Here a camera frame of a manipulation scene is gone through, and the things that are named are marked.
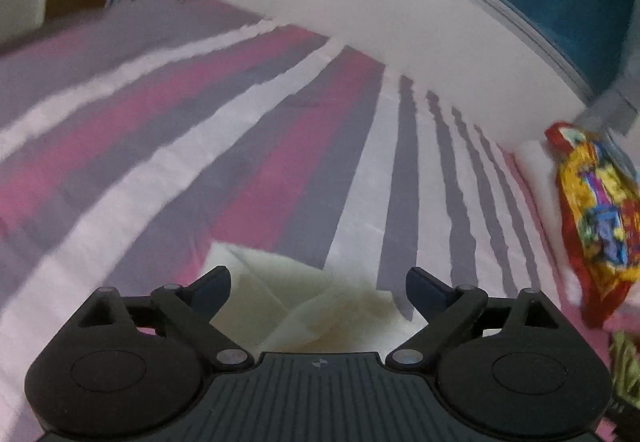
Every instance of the striped bedsheet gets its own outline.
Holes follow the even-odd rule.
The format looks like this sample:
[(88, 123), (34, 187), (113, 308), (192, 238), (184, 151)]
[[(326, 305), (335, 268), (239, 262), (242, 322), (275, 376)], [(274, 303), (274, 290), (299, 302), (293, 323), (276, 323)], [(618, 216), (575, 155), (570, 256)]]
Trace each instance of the striped bedsheet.
[(498, 146), (340, 41), (218, 0), (140, 0), (0, 59), (0, 441), (31, 361), (101, 285), (188, 283), (213, 241), (391, 291), (421, 265), (558, 294)]

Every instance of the pink stripe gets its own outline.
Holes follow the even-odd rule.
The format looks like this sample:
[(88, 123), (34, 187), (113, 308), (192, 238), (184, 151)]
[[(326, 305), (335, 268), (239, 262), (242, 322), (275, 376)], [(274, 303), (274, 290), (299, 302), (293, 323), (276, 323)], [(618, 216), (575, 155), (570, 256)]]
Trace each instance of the pink stripe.
[(91, 23), (74, 27), (69, 31), (60, 32), (48, 38), (41, 40), (31, 45), (30, 47), (23, 48), (21, 53), (25, 56), (33, 55), (31, 60), (36, 60), (36, 56), (43, 58), (52, 56), (58, 60), (62, 56), (80, 56), (91, 44)]
[(179, 283), (198, 277), (203, 249), (212, 241), (271, 251), (305, 191), (309, 178), (331, 144), (376, 62), (358, 51), (345, 53), (335, 79), (323, 88), (322, 104), (309, 108), (273, 149), (252, 180), (219, 215), (205, 238), (195, 242), (191, 260), (179, 272)]
[(640, 334), (640, 316), (638, 316), (637, 313), (616, 310), (613, 315), (604, 322), (602, 329), (607, 332), (624, 330), (625, 332)]
[(7, 232), (31, 217), (71, 172), (81, 169), (149, 119), (168, 112), (211, 84), (282, 54), (313, 36), (286, 27), (214, 53), (162, 80), (121, 93), (116, 105), (92, 116), (62, 140), (41, 151), (0, 187), (0, 210)]

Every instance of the white wall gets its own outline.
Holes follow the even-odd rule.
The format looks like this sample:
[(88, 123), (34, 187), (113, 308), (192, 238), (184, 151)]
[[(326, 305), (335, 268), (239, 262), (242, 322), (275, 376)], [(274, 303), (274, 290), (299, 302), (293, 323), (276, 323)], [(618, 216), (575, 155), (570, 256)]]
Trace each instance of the white wall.
[(620, 145), (634, 161), (634, 164), (640, 167), (640, 119), (636, 119), (626, 137), (620, 139)]
[(343, 38), (452, 100), (507, 147), (584, 105), (536, 53), (470, 0), (228, 0)]
[(640, 0), (634, 3), (634, 10), (626, 32), (622, 48), (619, 76), (640, 77)]

